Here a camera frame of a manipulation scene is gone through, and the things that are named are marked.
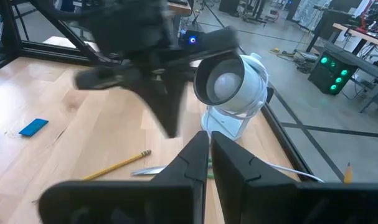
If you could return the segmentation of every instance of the desk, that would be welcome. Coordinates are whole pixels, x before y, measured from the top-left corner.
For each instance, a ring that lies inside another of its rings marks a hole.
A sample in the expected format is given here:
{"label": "desk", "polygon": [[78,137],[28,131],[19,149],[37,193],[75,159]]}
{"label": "desk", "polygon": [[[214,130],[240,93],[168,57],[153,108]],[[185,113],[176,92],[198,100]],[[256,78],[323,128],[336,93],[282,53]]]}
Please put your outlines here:
{"label": "desk", "polygon": [[[337,24],[337,23],[334,23],[333,27],[337,28],[337,29],[333,32],[329,41],[333,40],[334,38],[336,39],[336,37],[339,35],[339,33],[341,31],[346,32],[348,30],[348,27],[343,26],[341,24]],[[376,37],[373,37],[371,35],[367,35],[365,33],[362,33],[362,32],[359,32],[359,31],[356,31],[356,30],[353,30],[353,29],[350,29],[348,31],[348,33],[353,35],[353,36],[362,38],[362,40],[357,44],[356,48],[352,51],[352,53],[354,55],[357,55],[359,53],[359,51],[363,48],[364,44],[366,44],[367,41],[378,45],[378,38],[376,38]]]}
{"label": "desk", "polygon": [[[170,163],[201,130],[206,106],[197,100],[191,83],[181,108],[180,135],[165,139],[134,93],[76,90],[72,77],[84,69],[87,67],[22,57],[0,69],[1,224],[38,224],[32,201],[47,187],[80,179],[145,149],[153,153],[99,179],[148,179],[131,177],[130,172]],[[18,132],[35,118],[49,123],[33,138],[22,138]],[[265,161],[291,167],[261,113],[251,119],[238,143]],[[215,182],[209,180],[206,223],[223,222]]]}
{"label": "desk", "polygon": [[[82,7],[82,2],[74,1],[73,4],[74,6]],[[190,5],[183,6],[181,4],[169,2],[168,9],[171,11],[174,11],[175,14],[180,15],[180,16],[188,16],[191,13]]]}

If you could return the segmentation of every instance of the black metal frame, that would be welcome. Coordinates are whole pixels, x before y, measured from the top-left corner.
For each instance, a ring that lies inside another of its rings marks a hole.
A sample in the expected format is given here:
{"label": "black metal frame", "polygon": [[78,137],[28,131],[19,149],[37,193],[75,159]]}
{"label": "black metal frame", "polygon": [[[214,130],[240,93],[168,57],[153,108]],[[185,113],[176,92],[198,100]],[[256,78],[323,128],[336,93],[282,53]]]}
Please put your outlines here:
{"label": "black metal frame", "polygon": [[[284,153],[287,155],[288,160],[290,160],[293,168],[295,170],[313,175],[312,170],[309,168],[305,160],[302,158],[300,152],[297,150],[294,143],[291,141],[290,137],[284,130],[283,126],[279,122],[278,118],[276,117],[268,103],[265,103],[265,105],[261,109],[261,112],[264,115],[269,126],[271,127],[281,147],[283,148]],[[315,181],[314,179],[309,178],[305,175],[298,175],[298,177],[302,181]]]}
{"label": "black metal frame", "polygon": [[3,43],[2,52],[5,54],[5,56],[0,59],[0,68],[18,57],[38,58],[86,66],[113,64],[105,59],[105,57],[101,57],[96,53],[95,50],[69,29],[66,23],[53,18],[49,13],[43,10],[35,0],[29,0],[28,2],[35,7],[33,11],[39,11],[56,29],[76,46],[76,49],[21,40],[16,24],[17,18],[12,10],[13,1],[0,0],[0,15],[4,24],[1,39]]}

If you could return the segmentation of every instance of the computer tower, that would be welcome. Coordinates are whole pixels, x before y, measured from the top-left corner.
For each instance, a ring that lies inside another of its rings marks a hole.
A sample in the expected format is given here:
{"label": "computer tower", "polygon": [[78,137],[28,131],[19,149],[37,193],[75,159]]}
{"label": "computer tower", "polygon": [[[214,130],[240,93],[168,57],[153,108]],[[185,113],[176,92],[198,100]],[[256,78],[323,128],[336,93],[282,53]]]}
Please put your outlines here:
{"label": "computer tower", "polygon": [[337,95],[358,67],[351,64],[339,54],[325,51],[316,62],[308,80],[316,85],[322,93]]}

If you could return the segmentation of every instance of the blue eraser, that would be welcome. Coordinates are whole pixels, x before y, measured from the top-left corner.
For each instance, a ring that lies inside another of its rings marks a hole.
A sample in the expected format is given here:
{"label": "blue eraser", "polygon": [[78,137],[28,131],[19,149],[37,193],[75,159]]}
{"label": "blue eraser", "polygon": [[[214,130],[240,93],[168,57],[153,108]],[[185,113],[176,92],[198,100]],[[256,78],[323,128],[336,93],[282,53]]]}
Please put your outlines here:
{"label": "blue eraser", "polygon": [[35,119],[31,124],[28,124],[23,130],[19,132],[23,136],[31,137],[37,133],[41,128],[43,128],[49,121],[44,119]]}

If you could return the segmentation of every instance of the gray floor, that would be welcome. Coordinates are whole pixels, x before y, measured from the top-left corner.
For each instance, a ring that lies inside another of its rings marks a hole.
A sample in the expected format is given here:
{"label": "gray floor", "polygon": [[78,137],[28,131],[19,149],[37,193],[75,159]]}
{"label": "gray floor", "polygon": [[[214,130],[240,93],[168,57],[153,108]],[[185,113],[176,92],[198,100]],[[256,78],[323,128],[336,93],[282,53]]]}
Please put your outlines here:
{"label": "gray floor", "polygon": [[[358,111],[361,97],[349,100],[343,94],[322,94],[307,80],[309,75],[297,71],[292,62],[269,52],[275,47],[287,52],[304,49],[312,36],[304,33],[296,24],[286,21],[285,11],[280,11],[279,20],[268,22],[264,26],[249,24],[219,12],[218,5],[211,7],[211,10],[223,25],[233,26],[238,30],[240,44],[246,53],[255,52],[262,56],[262,62],[270,74],[270,82],[279,96],[272,98],[270,106],[315,175],[331,182],[340,181],[347,163],[350,162],[353,165],[355,182],[378,182],[378,138],[331,133],[326,130],[307,130],[305,127],[308,125],[378,133],[378,106],[372,105],[366,113],[360,114]],[[208,8],[202,11],[198,21],[206,32],[222,27]],[[24,22],[33,41],[42,42],[53,35],[62,36],[38,12],[24,16]],[[20,22],[18,26],[24,36]],[[358,40],[351,39],[346,49],[353,49],[356,41]],[[362,72],[358,75],[370,79]],[[353,82],[349,82],[343,92],[350,98],[355,96]]]}

